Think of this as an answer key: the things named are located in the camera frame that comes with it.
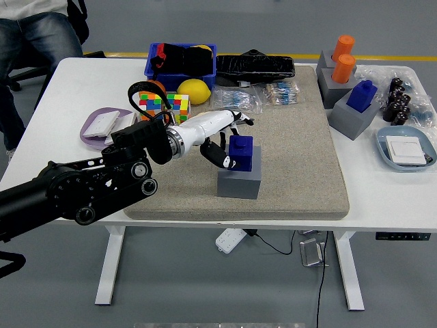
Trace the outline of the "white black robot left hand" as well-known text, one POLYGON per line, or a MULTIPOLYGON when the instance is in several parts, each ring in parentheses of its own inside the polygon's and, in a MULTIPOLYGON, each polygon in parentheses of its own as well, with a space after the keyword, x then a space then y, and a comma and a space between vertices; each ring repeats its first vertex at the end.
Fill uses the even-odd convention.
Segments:
POLYGON ((217 167, 238 168, 240 164, 226 153, 225 130, 230 128, 237 135, 239 124, 252 126, 253 119, 242 112, 224 109, 200 113, 180 125, 168 127, 172 158, 183 157, 193 146, 198 146, 202 156, 217 167))

